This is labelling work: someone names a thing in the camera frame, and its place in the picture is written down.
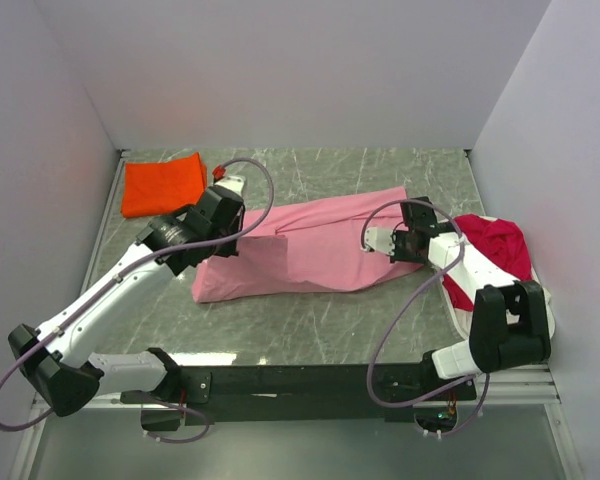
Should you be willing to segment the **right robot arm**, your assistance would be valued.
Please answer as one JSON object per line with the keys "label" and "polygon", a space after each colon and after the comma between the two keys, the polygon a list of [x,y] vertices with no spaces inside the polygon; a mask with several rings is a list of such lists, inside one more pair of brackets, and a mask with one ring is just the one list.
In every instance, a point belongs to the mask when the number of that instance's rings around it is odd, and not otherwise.
{"label": "right robot arm", "polygon": [[496,266],[461,231],[437,220],[426,197],[401,203],[404,231],[392,235],[391,260],[421,261],[472,300],[468,338],[430,354],[437,377],[455,380],[543,363],[552,353],[544,289]]}

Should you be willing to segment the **pink t-shirt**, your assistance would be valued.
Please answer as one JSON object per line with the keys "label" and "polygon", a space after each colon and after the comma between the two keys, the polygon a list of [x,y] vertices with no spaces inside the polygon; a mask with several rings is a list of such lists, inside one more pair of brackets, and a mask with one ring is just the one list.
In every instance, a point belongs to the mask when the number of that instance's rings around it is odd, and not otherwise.
{"label": "pink t-shirt", "polygon": [[354,292],[408,275],[412,263],[365,253],[360,236],[372,211],[407,197],[402,187],[278,206],[237,240],[236,256],[197,267],[198,304],[277,293]]}

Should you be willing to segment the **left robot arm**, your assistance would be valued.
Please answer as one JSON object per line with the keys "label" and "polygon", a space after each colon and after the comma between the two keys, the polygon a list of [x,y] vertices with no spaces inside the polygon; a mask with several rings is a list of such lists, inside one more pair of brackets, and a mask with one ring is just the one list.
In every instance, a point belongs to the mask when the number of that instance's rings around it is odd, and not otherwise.
{"label": "left robot arm", "polygon": [[236,244],[169,253],[130,270],[129,265],[161,249],[223,238],[242,228],[246,180],[229,176],[207,187],[198,202],[157,216],[97,283],[60,314],[37,328],[19,325],[8,336],[21,357],[51,333],[57,336],[24,362],[23,376],[59,417],[71,415],[94,397],[144,391],[167,401],[182,387],[180,366],[163,350],[108,355],[96,352],[118,320],[141,300],[165,287],[188,267],[213,254],[230,256]]}

